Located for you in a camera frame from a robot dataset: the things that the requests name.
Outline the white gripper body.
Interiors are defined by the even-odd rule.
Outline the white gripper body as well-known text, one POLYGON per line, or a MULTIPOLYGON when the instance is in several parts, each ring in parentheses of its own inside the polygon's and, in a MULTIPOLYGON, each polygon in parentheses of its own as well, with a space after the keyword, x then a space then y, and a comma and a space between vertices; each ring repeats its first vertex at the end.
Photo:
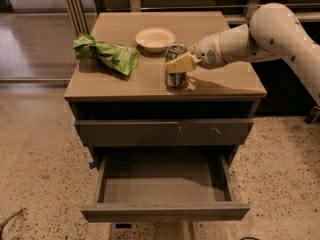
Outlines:
POLYGON ((209 35, 200 40, 194 54, 199 65, 205 69, 215 69, 227 64, 248 61, 252 54, 252 40, 246 24, 209 35))

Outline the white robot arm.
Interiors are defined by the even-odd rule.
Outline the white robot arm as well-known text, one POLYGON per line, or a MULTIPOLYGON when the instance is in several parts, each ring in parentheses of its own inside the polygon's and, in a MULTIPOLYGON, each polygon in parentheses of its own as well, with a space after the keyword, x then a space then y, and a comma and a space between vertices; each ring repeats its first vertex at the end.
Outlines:
POLYGON ((170 73, 201 66, 282 59, 293 70, 316 104, 320 105, 320 45, 306 33, 286 6, 269 3, 258 8, 250 22, 209 35, 177 58, 165 63, 170 73))

